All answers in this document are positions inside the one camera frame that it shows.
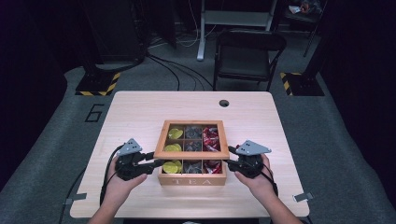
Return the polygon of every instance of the wrist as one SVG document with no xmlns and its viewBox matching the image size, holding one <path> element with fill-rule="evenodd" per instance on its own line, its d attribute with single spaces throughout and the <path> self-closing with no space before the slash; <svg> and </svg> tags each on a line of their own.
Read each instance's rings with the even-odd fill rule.
<svg viewBox="0 0 396 224">
<path fill-rule="evenodd" d="M 99 209 L 104 210 L 109 214 L 116 215 L 120 209 L 120 205 L 115 204 L 111 201 L 104 200 Z"/>
<path fill-rule="evenodd" d="M 250 192 L 265 208 L 279 200 L 272 189 L 250 190 Z"/>
</svg>

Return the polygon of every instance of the wooden box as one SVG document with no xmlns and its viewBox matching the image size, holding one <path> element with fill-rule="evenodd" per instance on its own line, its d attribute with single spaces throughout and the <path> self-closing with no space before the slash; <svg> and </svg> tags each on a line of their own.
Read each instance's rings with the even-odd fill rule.
<svg viewBox="0 0 396 224">
<path fill-rule="evenodd" d="M 221 186 L 230 152 L 221 120 L 166 120 L 154 152 L 161 185 Z"/>
</svg>

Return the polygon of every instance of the power cord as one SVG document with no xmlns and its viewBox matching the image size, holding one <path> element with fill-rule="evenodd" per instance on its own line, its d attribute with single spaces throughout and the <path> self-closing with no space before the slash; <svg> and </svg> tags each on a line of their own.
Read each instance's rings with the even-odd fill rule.
<svg viewBox="0 0 396 224">
<path fill-rule="evenodd" d="M 170 69 L 168 66 L 166 66 L 166 65 L 163 64 L 163 63 L 160 63 L 157 59 L 155 59 L 154 57 L 152 57 L 152 56 L 149 55 L 149 54 L 148 54 L 148 58 L 150 58 L 152 61 L 154 61 L 154 62 L 156 62 L 156 63 L 162 65 L 163 67 L 165 67 L 166 69 L 168 69 L 168 70 L 175 76 L 175 78 L 176 78 L 176 80 L 177 80 L 177 90 L 179 91 L 179 90 L 180 90 L 180 79 L 178 79 L 178 76 L 176 75 L 176 73 L 175 73 L 174 71 L 172 71 L 172 69 Z"/>
<path fill-rule="evenodd" d="M 107 180 L 107 174 L 108 174 L 108 170 L 110 169 L 110 163 L 111 163 L 111 161 L 113 160 L 114 155 L 117 153 L 118 150 L 120 150 L 120 148 L 122 148 L 122 146 L 119 146 L 119 147 L 117 147 L 116 149 L 114 149 L 114 151 L 111 153 L 110 158 L 108 158 L 107 166 L 106 166 L 106 170 L 105 170 L 105 177 L 104 177 L 104 180 L 103 180 L 102 190 L 101 190 L 101 193 L 100 193 L 99 205 L 102 204 L 103 199 L 105 198 L 108 182 L 109 182 L 110 179 L 113 178 L 113 176 L 114 176 L 114 175 L 111 176 L 111 177 Z"/>
<path fill-rule="evenodd" d="M 249 166 L 249 167 L 251 167 L 251 168 L 253 168 L 253 169 L 255 169 L 255 166 L 252 165 L 252 164 L 250 164 L 249 162 L 245 162 L 245 161 L 244 161 L 244 164 L 247 165 L 247 166 Z M 268 172 L 270 173 L 270 176 L 271 176 L 271 177 L 268 176 L 268 175 L 266 175 L 263 171 L 260 171 L 260 174 L 261 174 L 262 176 L 264 176 L 264 177 L 271 183 L 271 185 L 273 186 L 273 190 L 274 190 L 275 195 L 278 196 L 277 185 L 276 185 L 276 182 L 275 182 L 275 180 L 274 180 L 274 175 L 273 175 L 272 170 L 271 170 L 268 166 L 266 166 L 264 163 L 263 163 L 262 165 L 263 165 L 263 167 L 264 167 L 265 169 L 268 170 Z"/>
<path fill-rule="evenodd" d="M 66 199 L 64 200 L 65 202 L 69 198 L 70 193 L 72 192 L 74 186 L 76 185 L 77 181 L 81 178 L 82 174 L 84 174 L 86 169 L 87 169 L 87 167 L 84 167 L 84 169 L 82 169 L 82 171 L 79 173 L 78 177 L 73 182 L 72 186 L 70 187 L 69 191 L 67 192 Z M 62 223 L 62 219 L 64 217 L 64 209 L 65 208 L 66 208 L 66 203 L 64 203 L 64 205 L 62 206 L 61 215 L 59 216 L 59 222 L 58 222 L 59 224 Z"/>
<path fill-rule="evenodd" d="M 172 63 L 167 63 L 167 64 L 168 64 L 169 66 L 174 67 L 174 68 L 177 69 L 178 71 L 180 71 L 180 72 L 182 72 L 182 73 L 184 73 L 184 74 L 186 74 L 187 76 L 189 76 L 189 77 L 192 78 L 192 80 L 194 81 L 194 88 L 192 89 L 193 91 L 195 91 L 196 88 L 197 88 L 197 80 L 198 80 L 198 82 L 201 84 L 202 90 L 203 90 L 203 91 L 205 90 L 204 84 L 202 83 L 202 81 L 201 81 L 199 78 L 197 78 L 197 77 L 191 75 L 190 73 L 184 71 L 183 69 L 177 67 L 176 65 L 174 65 L 174 64 L 172 64 Z"/>
<path fill-rule="evenodd" d="M 196 31 L 195 40 L 193 40 L 192 44 L 189 44 L 189 45 L 183 45 L 183 44 L 181 44 L 181 41 L 179 39 L 177 40 L 177 43 L 179 43 L 181 46 L 186 47 L 186 48 L 191 47 L 192 45 L 194 45 L 197 42 L 197 40 L 199 39 L 198 25 L 197 25 L 197 21 L 195 20 L 194 14 L 192 13 L 191 0 L 189 0 L 189 6 L 190 6 L 190 12 L 191 12 L 191 15 L 192 15 L 192 19 L 194 20 L 194 24 L 195 24 L 195 31 Z"/>
<path fill-rule="evenodd" d="M 193 73 L 196 74 L 197 76 L 201 77 L 211 88 L 213 88 L 212 83 L 210 83 L 203 75 L 201 75 L 201 74 L 198 73 L 197 71 L 195 71 L 195 70 L 193 70 L 193 69 L 191 69 L 191 68 L 189 68 L 189 67 L 187 67 L 187 66 L 185 66 L 185 65 L 183 65 L 183 64 L 175 63 L 175 62 L 172 62 L 172 61 L 169 61 L 169 60 L 165 60 L 165 59 L 162 59 L 162 58 L 160 58 L 160 57 L 157 57 L 157 56 L 152 55 L 152 54 L 149 54 L 149 53 L 148 53 L 148 56 L 149 56 L 151 59 L 154 58 L 154 59 L 156 59 L 156 60 L 158 60 L 158 61 L 162 61 L 162 62 L 164 62 L 164 63 L 169 63 L 169 64 L 173 64 L 173 65 L 177 65 L 177 66 L 183 67 L 183 68 L 185 68 L 185 69 L 187 69 L 187 70 L 193 72 Z"/>
</svg>

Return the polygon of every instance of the forearm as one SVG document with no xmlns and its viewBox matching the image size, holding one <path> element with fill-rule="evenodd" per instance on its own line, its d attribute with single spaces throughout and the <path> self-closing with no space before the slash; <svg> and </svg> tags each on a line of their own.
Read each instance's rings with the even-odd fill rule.
<svg viewBox="0 0 396 224">
<path fill-rule="evenodd" d="M 288 223 L 294 224 L 302 222 L 280 201 L 275 195 L 255 195 L 259 202 L 264 206 L 275 224 Z"/>
<path fill-rule="evenodd" d="M 114 216 L 117 214 L 117 211 L 118 208 L 103 203 L 88 223 L 110 224 L 113 222 Z"/>
</svg>

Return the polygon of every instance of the finger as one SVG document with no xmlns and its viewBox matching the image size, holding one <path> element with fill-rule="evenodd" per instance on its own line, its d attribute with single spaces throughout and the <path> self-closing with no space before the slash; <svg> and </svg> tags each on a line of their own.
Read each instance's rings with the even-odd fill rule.
<svg viewBox="0 0 396 224">
<path fill-rule="evenodd" d="M 242 175 L 241 173 L 239 173 L 239 172 L 237 172 L 237 171 L 235 171 L 234 174 L 235 174 L 236 178 L 237 178 L 239 181 L 241 181 L 242 184 L 246 185 L 247 178 L 246 178 L 244 175 Z"/>
<path fill-rule="evenodd" d="M 262 162 L 266 167 L 270 168 L 270 160 L 264 153 L 262 153 Z"/>
<path fill-rule="evenodd" d="M 135 177 L 134 179 L 130 179 L 126 181 L 131 189 L 134 189 L 139 184 L 143 183 L 148 178 L 147 174 L 142 174 L 140 176 Z"/>
<path fill-rule="evenodd" d="M 111 176 L 114 175 L 114 173 L 116 173 L 116 163 L 117 163 L 117 159 L 119 157 L 116 156 L 115 158 L 113 158 L 113 160 L 110 163 L 110 167 L 108 169 L 108 174 L 107 174 L 107 178 L 110 178 Z"/>
</svg>

